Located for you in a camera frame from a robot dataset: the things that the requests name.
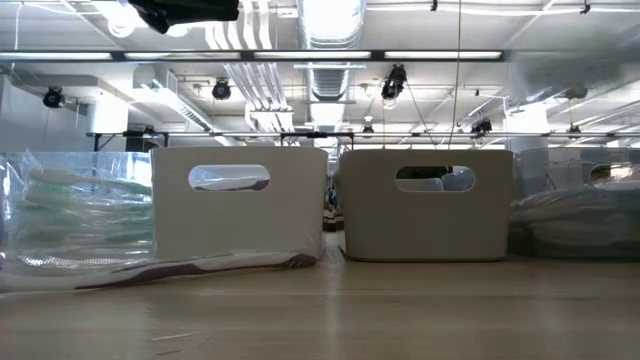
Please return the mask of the white column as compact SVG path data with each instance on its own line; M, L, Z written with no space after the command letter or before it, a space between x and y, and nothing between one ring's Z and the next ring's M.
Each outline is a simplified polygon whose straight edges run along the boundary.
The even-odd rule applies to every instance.
M107 152L123 152L126 139L113 137L128 127L129 108L120 101L104 100L88 105L88 132L94 138L94 149Z
M543 104L529 104L514 107L505 112L503 130L507 133L543 134L550 131L547 109ZM514 153L548 147L548 139L543 137L508 137L505 148Z

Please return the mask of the black overhead light rail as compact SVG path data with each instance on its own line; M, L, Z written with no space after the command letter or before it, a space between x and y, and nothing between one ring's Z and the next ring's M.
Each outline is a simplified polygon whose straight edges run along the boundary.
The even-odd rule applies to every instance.
M231 63L231 62L502 62L502 50L176 50L0 51L0 62Z

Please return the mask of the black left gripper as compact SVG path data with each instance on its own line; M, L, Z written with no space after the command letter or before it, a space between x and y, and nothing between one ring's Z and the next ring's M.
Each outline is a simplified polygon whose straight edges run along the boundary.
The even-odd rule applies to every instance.
M175 25L198 22L233 22L240 0L127 0L153 30L166 34Z

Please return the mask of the white plastic bin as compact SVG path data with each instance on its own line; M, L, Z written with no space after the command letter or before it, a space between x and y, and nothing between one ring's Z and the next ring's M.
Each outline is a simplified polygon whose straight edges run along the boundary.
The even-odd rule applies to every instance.
M312 147L169 147L151 153L154 240L162 260L233 250L316 255L322 239L327 152ZM189 175L210 166L225 176L262 166L261 190L194 189Z

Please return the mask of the white rectangular air duct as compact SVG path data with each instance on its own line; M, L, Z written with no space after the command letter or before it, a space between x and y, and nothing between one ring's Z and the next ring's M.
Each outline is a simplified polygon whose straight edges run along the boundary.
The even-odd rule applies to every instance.
M152 65L139 65L133 72L134 99L170 109L185 122L204 132L213 130L210 119L179 94L177 77Z

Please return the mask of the black horizontal pipe rail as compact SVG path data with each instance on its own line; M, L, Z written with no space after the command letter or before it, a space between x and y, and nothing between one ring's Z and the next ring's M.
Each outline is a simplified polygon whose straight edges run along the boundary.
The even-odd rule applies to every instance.
M479 139L479 138L640 138L640 132L545 132L545 133L514 133L514 132L486 132L486 133L450 133L450 132L123 132L123 133L86 133L87 137L142 137L152 138L158 136L185 137L185 138L289 138L300 137L308 139L320 139L329 137L347 137L350 139L364 138L451 138L451 139Z

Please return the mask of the smoky brown plastic bin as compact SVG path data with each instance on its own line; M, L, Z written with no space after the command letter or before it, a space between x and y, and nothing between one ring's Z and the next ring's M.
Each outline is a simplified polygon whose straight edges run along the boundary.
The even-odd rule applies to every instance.
M640 149L558 147L527 150L514 157L512 204L540 192L609 183L640 187Z

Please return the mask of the clear plastic bin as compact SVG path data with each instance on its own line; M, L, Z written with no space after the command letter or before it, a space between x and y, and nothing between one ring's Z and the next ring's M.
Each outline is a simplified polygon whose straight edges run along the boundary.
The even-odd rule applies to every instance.
M20 223L14 220L15 216L35 213L73 214L66 212L18 212L13 211L13 206L20 201L35 203L61 203L61 202L145 202L152 204L151 199L108 200L101 197L68 197L64 195L47 195L29 193L30 186L34 183L45 183L33 180L29 177L32 170L64 169L78 175L89 177L104 177L109 179L121 179L139 184L144 184L152 189L152 169L150 157L146 153L130 152L7 152L0 153L0 249L9 252L13 256L19 253L37 253L65 258L147 258L155 251L152 226L128 226L128 227L86 227L86 226L38 226ZM80 216L145 216L153 218L150 213L84 213L74 214ZM150 231L151 241L137 241L121 244L98 245L19 245L12 242L14 235L24 231L68 231L91 233L114 233Z

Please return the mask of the white ceiling pipe bundle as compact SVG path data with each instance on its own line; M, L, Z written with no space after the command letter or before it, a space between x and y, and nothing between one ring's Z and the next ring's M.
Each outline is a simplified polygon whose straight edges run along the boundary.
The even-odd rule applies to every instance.
M212 50L273 50L269 0L239 0L241 29L235 22L214 22L205 27ZM274 62L225 63L232 83L245 99L245 115L267 132L294 129L277 65Z

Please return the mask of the grey plastic bin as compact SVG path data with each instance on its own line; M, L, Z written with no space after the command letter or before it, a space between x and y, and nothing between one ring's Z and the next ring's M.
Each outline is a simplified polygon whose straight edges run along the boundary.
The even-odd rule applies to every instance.
M358 149L335 176L345 251L370 262L498 261L507 253L513 154L507 150ZM409 191L404 167L466 167L464 191Z

